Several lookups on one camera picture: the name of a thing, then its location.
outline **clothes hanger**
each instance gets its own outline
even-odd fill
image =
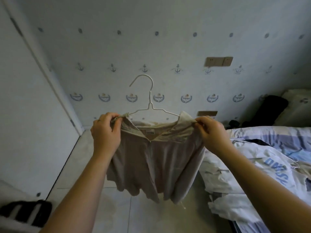
[[[164,110],[164,109],[155,109],[155,108],[153,107],[153,103],[152,103],[152,100],[151,100],[151,90],[152,90],[152,88],[153,88],[153,79],[152,79],[149,75],[147,75],[147,74],[140,74],[140,75],[138,75],[138,76],[134,79],[134,81],[130,84],[130,86],[132,86],[133,83],[136,81],[136,79],[139,78],[140,76],[146,76],[146,77],[150,78],[151,83],[152,83],[152,84],[151,84],[151,88],[150,88],[150,92],[149,92],[149,104],[148,104],[148,108],[147,108],[147,109],[136,110],[134,113],[136,113],[136,112],[138,112],[138,111],[141,111],[141,110],[149,110],[149,109],[150,109],[150,104],[151,104],[151,108],[152,108],[153,110],[163,110],[165,113],[173,114],[173,115],[176,115],[176,116],[179,117],[179,115],[177,115],[177,114],[168,112],[168,111],[166,111],[166,110]]]

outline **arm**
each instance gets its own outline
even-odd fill
[[[210,117],[199,117],[196,121],[205,147],[229,168],[272,233],[310,231],[310,206],[243,156],[220,122]]]
[[[117,116],[107,113],[94,121],[91,128],[93,156],[40,233],[92,232],[107,168],[120,144],[122,118],[115,122],[113,130],[110,127],[111,119]]]

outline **door frame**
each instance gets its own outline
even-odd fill
[[[49,58],[42,50],[36,36],[33,34],[27,17],[22,11],[22,8],[18,4],[17,0],[2,0],[2,3],[7,10],[8,15],[17,23],[18,28],[22,33],[21,37],[24,40],[27,48],[31,52],[45,79],[48,81],[51,89],[66,112],[72,125],[75,127],[79,136],[81,136],[85,129],[83,128],[82,123],[76,115],[76,112],[74,111],[66,93],[64,92],[64,89],[60,85],[57,79],[57,74],[51,67]]]

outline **white tile floor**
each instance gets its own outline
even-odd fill
[[[48,200],[53,210],[61,202],[83,171],[93,153],[93,139],[87,130],[78,140]],[[188,195],[177,205],[171,201],[154,203],[144,192],[131,196],[126,190],[119,192],[112,181],[105,181],[93,232],[163,232],[163,233],[225,233],[231,232],[225,219],[213,215],[208,209],[208,193],[203,180],[196,177]]]

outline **hand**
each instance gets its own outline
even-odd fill
[[[111,120],[118,116],[117,113],[106,113],[93,122],[91,133],[94,139],[94,155],[108,155],[112,158],[119,147],[122,118],[117,119],[113,129],[110,127]]]
[[[222,123],[206,116],[196,118],[195,127],[200,130],[204,146],[213,154],[219,155],[234,148]]]

